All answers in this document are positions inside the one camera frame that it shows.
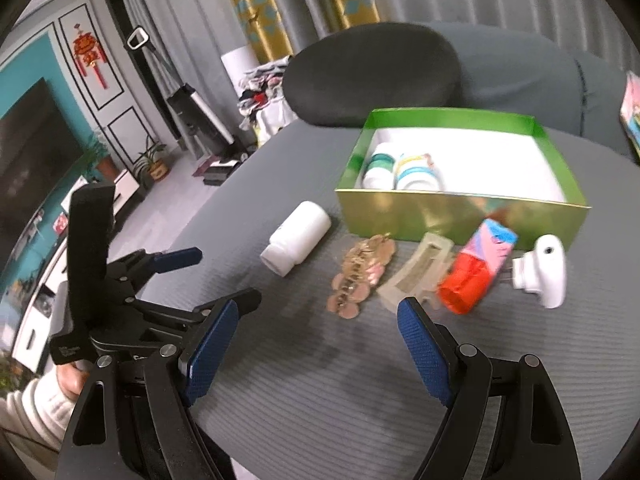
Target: white pill bottle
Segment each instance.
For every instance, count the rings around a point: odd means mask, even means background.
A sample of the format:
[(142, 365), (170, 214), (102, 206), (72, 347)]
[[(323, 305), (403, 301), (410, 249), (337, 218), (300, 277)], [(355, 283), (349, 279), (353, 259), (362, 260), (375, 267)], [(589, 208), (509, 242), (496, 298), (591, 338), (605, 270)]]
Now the white pill bottle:
[(276, 229), (260, 254), (262, 262), (279, 276), (301, 264), (331, 227), (331, 218), (318, 204), (303, 202)]
[(441, 191), (431, 155), (403, 155), (396, 164), (396, 189)]
[(392, 190), (396, 180), (394, 168), (399, 155), (399, 148), (392, 142), (380, 142), (369, 159), (367, 171), (362, 179), (362, 187)]

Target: white box liner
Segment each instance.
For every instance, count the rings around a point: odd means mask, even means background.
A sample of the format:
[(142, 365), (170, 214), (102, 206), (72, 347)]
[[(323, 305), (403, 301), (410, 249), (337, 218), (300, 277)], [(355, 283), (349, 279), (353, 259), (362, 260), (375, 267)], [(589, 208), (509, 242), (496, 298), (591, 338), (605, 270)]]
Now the white box liner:
[(443, 192), (449, 194), (566, 203), (554, 172), (530, 136), (460, 128), (380, 128), (367, 150), (357, 189), (380, 142), (395, 143), (407, 155), (429, 153)]

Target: red bottle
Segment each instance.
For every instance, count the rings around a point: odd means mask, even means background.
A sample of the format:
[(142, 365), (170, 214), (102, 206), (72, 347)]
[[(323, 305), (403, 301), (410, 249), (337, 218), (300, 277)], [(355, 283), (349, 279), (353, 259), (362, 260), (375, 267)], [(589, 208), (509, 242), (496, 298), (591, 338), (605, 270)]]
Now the red bottle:
[(460, 253), (452, 273), (440, 284), (438, 296), (450, 311), (466, 314), (486, 294), (493, 279), (486, 261)]
[(456, 314), (469, 312), (486, 294), (517, 239), (516, 233), (495, 220), (484, 220), (440, 284), (442, 303)]

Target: television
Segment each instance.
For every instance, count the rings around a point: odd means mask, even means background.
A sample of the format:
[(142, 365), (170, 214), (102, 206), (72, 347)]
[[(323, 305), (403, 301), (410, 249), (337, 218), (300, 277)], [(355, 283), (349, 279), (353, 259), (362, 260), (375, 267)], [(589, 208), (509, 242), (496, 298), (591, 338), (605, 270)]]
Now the television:
[(0, 118), (0, 269), (45, 199), (82, 155), (44, 79)]

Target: black cushion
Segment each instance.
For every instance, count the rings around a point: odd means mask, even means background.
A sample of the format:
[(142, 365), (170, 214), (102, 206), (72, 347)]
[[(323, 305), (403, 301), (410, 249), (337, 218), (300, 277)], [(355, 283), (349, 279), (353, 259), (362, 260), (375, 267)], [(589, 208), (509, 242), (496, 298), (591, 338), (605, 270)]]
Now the black cushion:
[(282, 85), (303, 121), (359, 128), (376, 108), (445, 106), (459, 82), (458, 56), (439, 33), (375, 23), (308, 46), (290, 62)]

